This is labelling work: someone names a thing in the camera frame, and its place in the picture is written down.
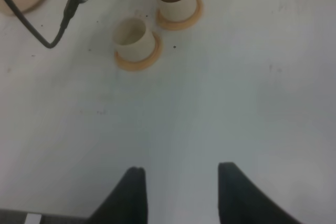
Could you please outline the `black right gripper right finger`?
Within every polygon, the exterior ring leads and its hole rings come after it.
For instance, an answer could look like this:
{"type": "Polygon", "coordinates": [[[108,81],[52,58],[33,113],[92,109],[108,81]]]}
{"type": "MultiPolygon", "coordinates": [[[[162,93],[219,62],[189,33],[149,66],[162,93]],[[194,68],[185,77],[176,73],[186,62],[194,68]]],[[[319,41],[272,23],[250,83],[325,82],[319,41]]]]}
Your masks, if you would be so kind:
{"type": "Polygon", "coordinates": [[[232,162],[218,165],[218,215],[220,223],[299,223],[232,162]]]}

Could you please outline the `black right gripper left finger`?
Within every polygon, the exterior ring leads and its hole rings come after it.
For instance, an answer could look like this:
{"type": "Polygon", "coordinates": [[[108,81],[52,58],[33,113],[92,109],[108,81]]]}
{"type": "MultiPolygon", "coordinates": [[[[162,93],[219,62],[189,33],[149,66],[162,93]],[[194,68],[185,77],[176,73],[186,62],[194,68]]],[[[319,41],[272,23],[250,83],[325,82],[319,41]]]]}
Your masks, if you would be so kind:
{"type": "Polygon", "coordinates": [[[131,167],[86,223],[147,223],[146,175],[131,167]]]}

